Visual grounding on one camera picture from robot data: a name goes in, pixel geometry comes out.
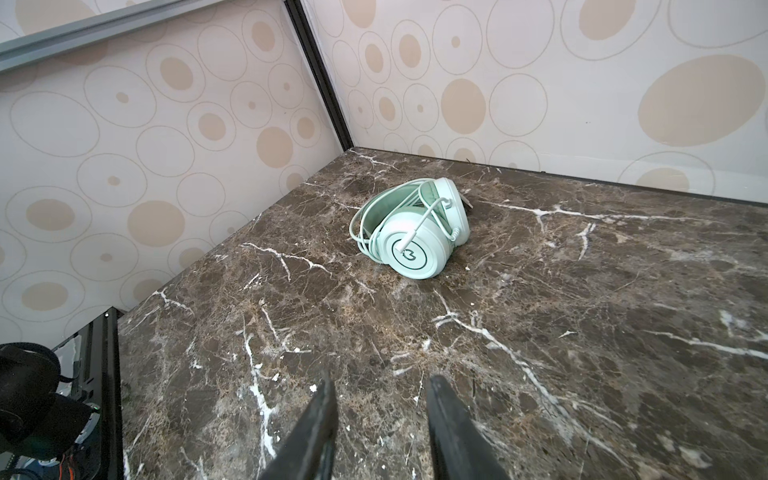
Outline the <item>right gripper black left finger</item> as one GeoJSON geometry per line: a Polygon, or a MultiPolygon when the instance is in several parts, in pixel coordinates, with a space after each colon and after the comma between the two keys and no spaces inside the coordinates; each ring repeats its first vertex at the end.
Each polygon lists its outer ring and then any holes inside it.
{"type": "Polygon", "coordinates": [[[338,430],[334,382],[326,377],[260,479],[331,480],[338,430]]]}

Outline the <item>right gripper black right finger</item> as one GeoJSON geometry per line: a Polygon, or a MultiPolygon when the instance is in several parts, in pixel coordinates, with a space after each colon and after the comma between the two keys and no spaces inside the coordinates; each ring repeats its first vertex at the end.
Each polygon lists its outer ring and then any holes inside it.
{"type": "Polygon", "coordinates": [[[429,379],[426,405],[435,479],[510,479],[444,376],[429,379]]]}

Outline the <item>mint green headphones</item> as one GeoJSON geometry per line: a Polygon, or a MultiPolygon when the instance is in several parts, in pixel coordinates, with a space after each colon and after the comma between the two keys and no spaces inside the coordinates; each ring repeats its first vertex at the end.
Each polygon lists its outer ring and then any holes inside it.
{"type": "Polygon", "coordinates": [[[364,204],[349,223],[349,235],[372,261],[409,279],[429,279],[469,240],[469,206],[446,177],[411,180],[364,204]]]}

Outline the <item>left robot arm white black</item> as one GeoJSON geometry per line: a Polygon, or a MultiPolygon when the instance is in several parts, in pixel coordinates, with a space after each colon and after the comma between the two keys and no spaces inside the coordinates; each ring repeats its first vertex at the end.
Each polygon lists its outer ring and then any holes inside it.
{"type": "Polygon", "coordinates": [[[57,392],[61,365],[34,343],[1,346],[1,449],[38,460],[61,456],[86,428],[93,407],[57,392]]]}

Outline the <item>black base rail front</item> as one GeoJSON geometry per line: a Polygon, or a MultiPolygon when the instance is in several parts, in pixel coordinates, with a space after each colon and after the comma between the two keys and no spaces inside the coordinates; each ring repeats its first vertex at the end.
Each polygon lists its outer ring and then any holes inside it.
{"type": "Polygon", "coordinates": [[[124,477],[117,331],[122,315],[110,307],[54,348],[62,374],[73,380],[61,388],[92,409],[90,423],[62,457],[60,479],[124,477]]]}

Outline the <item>black frame post left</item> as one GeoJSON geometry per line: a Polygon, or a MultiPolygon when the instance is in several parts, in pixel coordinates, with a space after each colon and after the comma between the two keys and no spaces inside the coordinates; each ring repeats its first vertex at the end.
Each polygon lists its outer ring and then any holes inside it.
{"type": "Polygon", "coordinates": [[[325,106],[330,123],[341,146],[341,150],[347,151],[354,147],[354,142],[341,105],[338,101],[335,88],[332,85],[322,52],[317,43],[316,35],[310,25],[307,12],[302,2],[299,0],[285,0],[284,5],[325,106]]]}

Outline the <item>aluminium rail left wall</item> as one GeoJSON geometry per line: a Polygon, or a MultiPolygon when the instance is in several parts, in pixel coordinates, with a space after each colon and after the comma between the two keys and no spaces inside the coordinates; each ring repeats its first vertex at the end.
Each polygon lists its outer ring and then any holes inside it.
{"type": "Polygon", "coordinates": [[[219,4],[217,0],[147,1],[1,43],[1,72],[219,4]]]}

